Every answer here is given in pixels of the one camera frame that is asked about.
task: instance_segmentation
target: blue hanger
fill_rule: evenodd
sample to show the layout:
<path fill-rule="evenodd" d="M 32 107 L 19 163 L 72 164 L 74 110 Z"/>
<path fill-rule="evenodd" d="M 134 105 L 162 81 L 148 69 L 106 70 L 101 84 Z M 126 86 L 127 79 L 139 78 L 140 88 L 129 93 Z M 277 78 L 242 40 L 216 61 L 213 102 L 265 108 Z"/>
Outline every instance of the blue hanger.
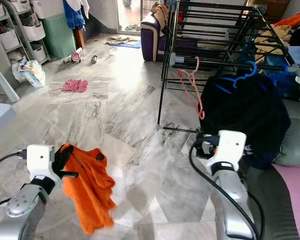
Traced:
<path fill-rule="evenodd" d="M 236 88 L 237 88 L 237 82 L 238 82 L 240 79 L 244 80 L 244 79 L 246 79 L 246 78 L 250 78 L 250 77 L 252 77 L 253 75 L 255 75 L 256 72 L 257 72 L 257 69 L 258 69 L 258 68 L 257 68 L 257 64 L 256 64 L 254 61 L 247 61 L 246 63 L 247 63 L 247 64 L 252 64 L 253 70 L 252 70 L 251 73 L 247 73 L 247 74 L 245 74 L 244 76 L 239 76 L 239 77 L 237 77 L 236 79 L 233 79 L 233 78 L 230 78 L 230 77 L 220 77 L 220 79 L 232 81 L 232 82 L 233 82 L 233 87 L 236 89 Z M 217 88 L 221 89 L 222 91 L 226 92 L 227 94 L 231 94 L 231 92 L 230 92 L 229 90 L 225 89 L 224 87 L 220 86 L 219 84 L 216 84 L 216 83 L 215 83 L 214 85 L 215 85 Z"/>
<path fill-rule="evenodd" d="M 277 86 L 277 80 L 278 79 L 283 79 L 285 76 L 287 76 L 288 74 L 288 66 L 285 64 L 279 64 L 278 66 L 281 66 L 284 68 L 284 73 L 280 74 L 280 75 L 274 75 L 272 77 L 270 77 L 270 79 L 273 81 L 274 86 Z"/>

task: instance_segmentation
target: blue mat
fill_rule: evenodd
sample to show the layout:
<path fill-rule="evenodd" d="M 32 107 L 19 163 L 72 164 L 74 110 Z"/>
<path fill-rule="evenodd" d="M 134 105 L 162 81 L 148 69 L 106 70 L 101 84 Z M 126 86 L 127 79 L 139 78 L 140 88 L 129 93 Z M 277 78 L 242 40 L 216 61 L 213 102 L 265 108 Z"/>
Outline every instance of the blue mat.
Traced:
<path fill-rule="evenodd" d="M 126 47 L 126 48 L 139 49 L 139 48 L 141 48 L 141 40 L 137 41 L 134 45 L 126 44 L 126 43 L 108 43 L 108 45 L 117 46 L 117 47 Z"/>

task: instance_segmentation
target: pink hanger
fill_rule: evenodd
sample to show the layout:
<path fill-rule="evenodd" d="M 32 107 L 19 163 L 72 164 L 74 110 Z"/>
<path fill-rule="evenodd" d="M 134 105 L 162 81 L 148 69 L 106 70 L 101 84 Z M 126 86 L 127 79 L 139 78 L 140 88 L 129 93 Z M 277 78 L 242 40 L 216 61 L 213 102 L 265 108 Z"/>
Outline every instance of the pink hanger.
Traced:
<path fill-rule="evenodd" d="M 196 68 L 195 68 L 195 70 L 193 70 L 191 73 L 189 73 L 189 72 L 187 72 L 187 71 L 182 70 L 182 69 L 179 68 L 178 69 L 178 77 L 180 79 L 180 82 L 182 83 L 182 86 L 183 86 L 183 89 L 185 90 L 186 95 L 188 96 L 188 98 L 190 99 L 193 107 L 195 108 L 196 112 L 198 113 L 199 118 L 201 120 L 203 120 L 205 118 L 205 111 L 204 111 L 204 107 L 202 105 L 201 96 L 200 96 L 198 87 L 196 85 L 196 77 L 195 77 L 195 73 L 198 71 L 199 63 L 200 62 L 199 62 L 199 57 L 196 56 L 195 59 L 196 59 Z M 182 73 L 184 73 L 185 75 L 187 75 L 187 77 L 189 79 L 189 82 L 191 83 L 192 87 L 195 90 L 196 96 L 198 98 L 200 110 L 198 110 L 195 101 L 192 99 L 190 93 L 188 92 L 187 86 L 185 85 L 184 81 L 182 80 L 182 76 L 181 76 Z"/>

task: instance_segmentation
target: slipper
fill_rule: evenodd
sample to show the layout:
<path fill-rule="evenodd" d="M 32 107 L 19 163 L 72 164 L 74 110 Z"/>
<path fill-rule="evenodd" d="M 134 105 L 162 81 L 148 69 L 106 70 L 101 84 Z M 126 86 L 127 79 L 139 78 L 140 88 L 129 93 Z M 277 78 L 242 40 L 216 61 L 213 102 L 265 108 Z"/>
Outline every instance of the slipper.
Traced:
<path fill-rule="evenodd" d="M 129 31 L 129 30 L 135 29 L 137 27 L 138 27 L 137 24 L 129 24 L 128 26 L 126 26 L 125 30 Z"/>

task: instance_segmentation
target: orange towel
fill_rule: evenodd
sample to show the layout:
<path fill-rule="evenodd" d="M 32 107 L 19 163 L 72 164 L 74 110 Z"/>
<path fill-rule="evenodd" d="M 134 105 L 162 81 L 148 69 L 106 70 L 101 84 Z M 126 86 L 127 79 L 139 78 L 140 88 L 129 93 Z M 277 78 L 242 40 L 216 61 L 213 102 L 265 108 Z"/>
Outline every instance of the orange towel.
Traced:
<path fill-rule="evenodd" d="M 282 26 L 282 25 L 289 25 L 293 29 L 299 23 L 300 23 L 300 14 L 297 14 L 295 16 L 289 17 L 287 19 L 284 19 L 282 21 L 275 23 L 274 26 L 277 27 L 277 26 Z"/>
<path fill-rule="evenodd" d="M 60 152 L 70 147 L 69 143 L 61 147 Z M 109 210 L 116 205 L 111 200 L 115 181 L 107 175 L 107 158 L 99 150 L 83 151 L 73 146 L 73 151 L 64 170 L 78 172 L 78 178 L 64 179 L 64 193 L 73 198 L 76 211 L 86 234 L 96 229 L 114 225 Z"/>

